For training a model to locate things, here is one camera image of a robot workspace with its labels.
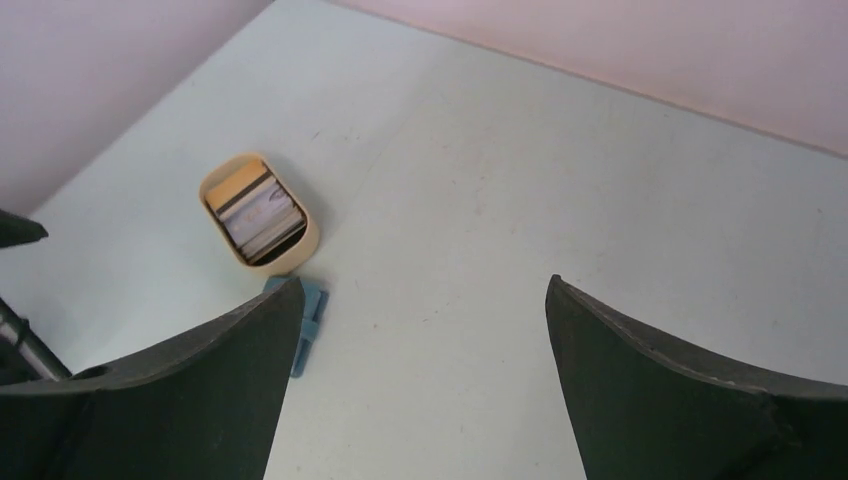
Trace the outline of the white grey credit card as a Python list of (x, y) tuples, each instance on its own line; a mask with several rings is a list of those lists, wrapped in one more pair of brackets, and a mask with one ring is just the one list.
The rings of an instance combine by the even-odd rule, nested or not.
[(271, 177), (248, 187), (216, 214), (246, 261), (261, 256), (305, 223), (302, 210)]

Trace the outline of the blue card holder wallet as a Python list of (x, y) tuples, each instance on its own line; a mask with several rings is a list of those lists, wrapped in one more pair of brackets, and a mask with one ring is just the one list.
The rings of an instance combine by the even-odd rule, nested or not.
[(320, 282), (298, 277), (304, 290), (304, 308), (300, 337), (296, 347), (291, 378), (303, 375), (311, 349), (319, 335), (322, 318), (327, 306), (329, 294)]

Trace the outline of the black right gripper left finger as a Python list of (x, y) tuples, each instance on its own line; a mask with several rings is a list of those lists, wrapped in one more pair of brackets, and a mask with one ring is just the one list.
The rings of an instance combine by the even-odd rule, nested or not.
[(60, 381), (1, 390), (5, 479), (261, 479), (300, 337), (290, 280)]

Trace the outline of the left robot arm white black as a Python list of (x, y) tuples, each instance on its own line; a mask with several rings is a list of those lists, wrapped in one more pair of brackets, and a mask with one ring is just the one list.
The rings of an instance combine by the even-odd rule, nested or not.
[[(40, 223), (1, 211), (2, 249), (35, 243), (48, 236)], [(1, 300), (1, 385), (70, 377), (70, 370), (32, 330), (29, 321)]]

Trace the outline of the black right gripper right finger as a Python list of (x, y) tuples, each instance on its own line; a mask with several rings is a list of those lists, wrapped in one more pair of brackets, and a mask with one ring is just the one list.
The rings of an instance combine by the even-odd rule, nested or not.
[(561, 277), (545, 311), (590, 479), (843, 479), (847, 389), (717, 354)]

